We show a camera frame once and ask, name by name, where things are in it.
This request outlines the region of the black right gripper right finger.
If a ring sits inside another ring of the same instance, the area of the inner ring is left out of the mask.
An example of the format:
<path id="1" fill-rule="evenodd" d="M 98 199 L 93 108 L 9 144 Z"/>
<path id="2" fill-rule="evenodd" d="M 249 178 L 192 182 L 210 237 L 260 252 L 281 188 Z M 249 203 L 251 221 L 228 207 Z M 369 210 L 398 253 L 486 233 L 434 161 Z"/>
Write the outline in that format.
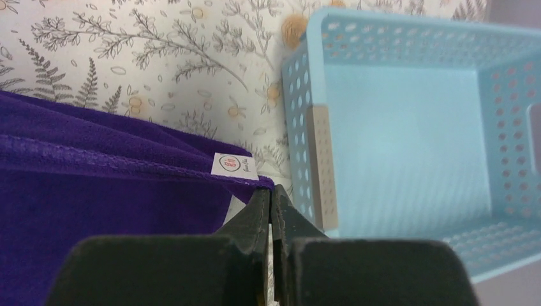
<path id="1" fill-rule="evenodd" d="M 443 242 L 329 238 L 280 185 L 270 212 L 280 305 L 478 304 L 464 265 Z"/>

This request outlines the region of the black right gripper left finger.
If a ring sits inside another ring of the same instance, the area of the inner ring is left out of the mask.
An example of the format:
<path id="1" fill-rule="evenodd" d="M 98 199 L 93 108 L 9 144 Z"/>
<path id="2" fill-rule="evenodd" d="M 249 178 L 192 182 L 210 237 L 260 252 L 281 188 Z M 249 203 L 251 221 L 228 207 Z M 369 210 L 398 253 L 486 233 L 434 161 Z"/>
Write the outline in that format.
<path id="1" fill-rule="evenodd" d="M 211 235 L 94 236 L 67 256 L 47 305 L 266 305 L 270 194 Z"/>

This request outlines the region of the purple towel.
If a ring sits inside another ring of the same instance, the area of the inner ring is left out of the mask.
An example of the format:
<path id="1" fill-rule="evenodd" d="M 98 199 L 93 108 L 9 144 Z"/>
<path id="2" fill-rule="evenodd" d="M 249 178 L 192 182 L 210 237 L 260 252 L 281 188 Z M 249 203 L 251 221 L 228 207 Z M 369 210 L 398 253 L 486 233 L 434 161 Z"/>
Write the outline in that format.
<path id="1" fill-rule="evenodd" d="M 1 304 L 43 305 L 94 235 L 208 234 L 270 178 L 213 170 L 235 145 L 112 113 L 1 93 Z"/>

